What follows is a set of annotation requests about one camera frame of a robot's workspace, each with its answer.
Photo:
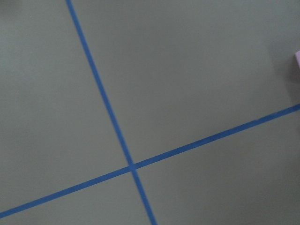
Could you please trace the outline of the brown paper table cover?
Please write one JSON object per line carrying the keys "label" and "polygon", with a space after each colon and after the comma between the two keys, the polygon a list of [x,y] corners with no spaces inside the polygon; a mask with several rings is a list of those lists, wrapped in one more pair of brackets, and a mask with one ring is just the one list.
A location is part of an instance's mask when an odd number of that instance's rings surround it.
{"label": "brown paper table cover", "polygon": [[3,0],[3,225],[297,225],[297,0]]}

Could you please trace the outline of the pink foam cube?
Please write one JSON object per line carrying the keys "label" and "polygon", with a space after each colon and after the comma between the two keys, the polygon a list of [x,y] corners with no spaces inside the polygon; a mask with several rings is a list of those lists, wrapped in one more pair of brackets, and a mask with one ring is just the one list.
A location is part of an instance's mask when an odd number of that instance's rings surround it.
{"label": "pink foam cube", "polygon": [[296,61],[297,61],[297,65],[300,68],[300,51],[297,51],[295,53],[295,58],[296,58]]}

